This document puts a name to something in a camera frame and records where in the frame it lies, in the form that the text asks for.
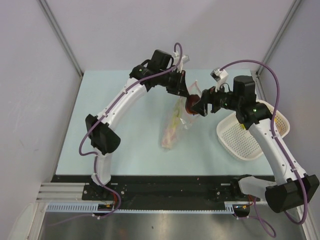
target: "tabletop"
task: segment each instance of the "tabletop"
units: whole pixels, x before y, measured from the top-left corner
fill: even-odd
[[[195,80],[200,90],[216,84],[212,70],[186,70],[186,84]],[[105,108],[125,85],[130,71],[86,71],[79,89],[75,107],[56,169],[56,175],[91,175],[94,156],[80,156],[79,144],[86,134],[85,118],[95,116]],[[228,83],[239,75],[250,76],[248,69],[229,70]],[[173,149],[161,147],[164,125],[178,97],[168,94],[162,86],[151,89],[124,115],[115,133],[121,138],[113,153],[112,175],[273,175],[264,155],[256,160],[233,158],[219,143],[217,125],[232,111],[221,109],[206,117],[199,116],[184,132]],[[92,151],[90,140],[83,152]]]

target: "metal floor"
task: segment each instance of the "metal floor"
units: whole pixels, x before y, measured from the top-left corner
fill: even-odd
[[[279,240],[305,240],[301,226],[284,213],[258,206],[261,216],[275,228]],[[232,215],[205,213],[117,213],[105,219],[77,218],[49,224],[79,213],[47,212],[39,240],[269,240],[259,221],[236,220]]]

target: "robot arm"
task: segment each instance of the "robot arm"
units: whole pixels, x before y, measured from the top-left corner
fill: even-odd
[[[233,91],[225,92],[224,87],[220,87],[221,84],[219,85],[220,76],[225,76],[225,74],[218,76],[216,73],[219,74],[219,70],[214,70],[211,75],[217,78],[219,89],[212,87],[204,90],[201,99],[190,107],[190,111],[206,116],[208,114],[208,104],[212,105],[211,113],[215,113],[221,108],[235,111],[239,123],[243,124],[259,143],[275,178],[275,182],[270,182],[250,175],[241,176],[232,183],[234,193],[236,195],[253,195],[265,199],[276,213],[292,209],[304,203],[302,187],[294,173],[296,171],[302,179],[309,202],[319,186],[319,180],[315,175],[307,175],[306,171],[292,156],[277,130],[275,136],[272,135],[272,114],[265,104],[256,101],[255,82],[252,77],[235,77]],[[291,168],[286,156],[276,142],[276,138],[294,163],[295,169]]]
[[[179,58],[178,53],[175,53],[174,57],[172,57],[166,52],[156,50],[151,60],[145,60],[142,64],[133,68],[130,78],[127,80],[122,91],[106,108],[98,113],[97,116],[89,114],[86,117],[86,128],[89,131],[98,119],[104,116],[89,135],[91,145],[94,147],[95,152],[97,152],[96,173],[104,185],[111,179],[112,154],[121,142],[120,137],[115,133],[116,127],[123,115],[135,102],[157,85],[165,87],[170,94],[183,97],[189,96],[185,80],[186,72],[182,70],[183,64],[189,61],[187,55],[181,56],[181,62],[177,66],[177,70],[154,77],[151,81],[137,83],[143,78],[165,71],[170,61],[172,65],[177,64]],[[106,115],[105,113],[108,109],[111,109],[111,111]],[[96,174],[92,174],[91,177],[99,185]]]

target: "clear plastic bag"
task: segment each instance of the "clear plastic bag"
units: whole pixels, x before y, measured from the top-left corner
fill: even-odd
[[[188,87],[188,91],[190,95],[198,95],[201,97],[202,92],[198,87],[197,80]],[[161,146],[165,149],[172,149],[184,132],[190,129],[199,116],[199,114],[192,115],[187,113],[185,107],[186,100],[186,97],[179,97],[166,118],[166,124],[161,140]]]

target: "white basket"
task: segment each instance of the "white basket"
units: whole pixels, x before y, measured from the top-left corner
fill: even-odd
[[[274,107],[266,101],[257,101],[265,104],[271,113],[274,112]],[[275,125],[282,137],[290,131],[288,120],[279,111],[276,112]],[[263,154],[255,138],[238,122],[235,112],[219,122],[216,133],[222,146],[236,159],[251,161]]]

